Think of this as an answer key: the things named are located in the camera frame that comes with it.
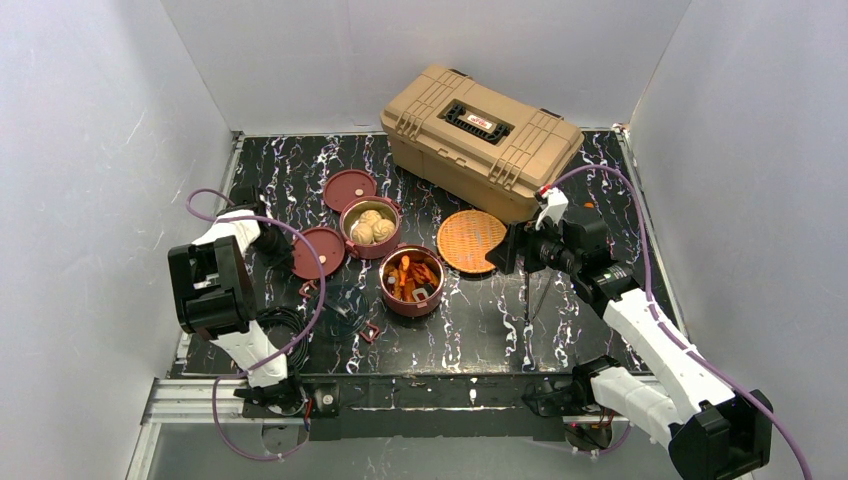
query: marble tabletop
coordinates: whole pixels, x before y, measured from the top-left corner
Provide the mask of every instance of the marble tabletop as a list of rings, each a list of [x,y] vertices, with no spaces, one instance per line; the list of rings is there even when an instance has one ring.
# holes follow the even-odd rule
[[[618,138],[611,131],[586,131],[585,142],[568,168],[602,164],[626,172]],[[453,213],[471,208],[440,188],[396,167],[384,135],[248,137],[233,180],[256,185],[266,193],[274,217],[304,230],[338,228],[339,215],[322,201],[323,185],[334,173],[356,168],[377,181],[378,195],[397,201],[404,214],[401,241],[436,250],[436,232]],[[622,183],[604,173],[580,175],[565,182],[563,191],[573,204],[591,203],[607,221],[608,243],[615,258],[632,264],[644,276],[636,210]],[[246,264],[260,307],[303,305],[298,294],[303,280],[264,268],[254,255]],[[383,333],[373,344],[361,338],[334,343],[312,336],[309,359],[302,373],[319,374],[521,374],[569,373],[578,361],[609,354],[633,372],[646,366],[621,337],[577,299],[568,277],[550,270],[530,279],[530,304],[535,307],[550,275],[552,284],[538,316],[525,326],[522,273],[468,277],[450,270],[442,302],[418,320],[388,310],[377,287],[379,260],[348,257],[328,278],[329,285],[360,289],[370,304],[368,320]],[[654,293],[672,316],[666,286],[654,275]],[[275,345],[290,335],[271,327]],[[184,364],[172,376],[232,373],[235,366],[218,347],[192,338]]]

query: wall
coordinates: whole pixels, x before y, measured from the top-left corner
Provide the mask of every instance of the wall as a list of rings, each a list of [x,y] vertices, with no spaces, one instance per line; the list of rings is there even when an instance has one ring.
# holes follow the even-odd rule
[[[845,2],[693,2],[632,122],[692,338],[822,479],[848,477],[845,25]],[[776,432],[756,478],[800,478]]]
[[[163,0],[232,130],[379,130],[431,63],[581,126],[630,119],[689,0]]]
[[[166,252],[231,135],[158,2],[0,11],[0,471],[123,478],[178,338]]]

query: toolbox label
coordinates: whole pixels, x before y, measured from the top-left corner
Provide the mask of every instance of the toolbox label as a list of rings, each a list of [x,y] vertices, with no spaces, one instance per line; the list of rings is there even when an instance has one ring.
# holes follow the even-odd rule
[[[474,125],[485,128],[486,130],[490,130],[495,124],[486,120],[485,118],[480,118],[473,113],[469,113],[467,117],[468,123],[473,123]]]

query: round orange mat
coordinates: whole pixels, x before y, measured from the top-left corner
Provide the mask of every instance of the round orange mat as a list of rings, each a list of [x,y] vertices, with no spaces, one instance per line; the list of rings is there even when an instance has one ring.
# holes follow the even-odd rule
[[[451,267],[465,273],[486,273],[495,269],[486,261],[486,253],[505,235],[506,227],[497,218],[479,210],[465,210],[442,223],[436,244]]]

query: tan toolbox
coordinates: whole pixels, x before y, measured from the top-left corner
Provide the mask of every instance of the tan toolbox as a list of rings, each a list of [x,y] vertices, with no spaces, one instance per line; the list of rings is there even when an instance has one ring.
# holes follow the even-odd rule
[[[533,217],[534,193],[583,143],[562,117],[435,65],[389,103],[380,122],[395,164],[505,223]]]

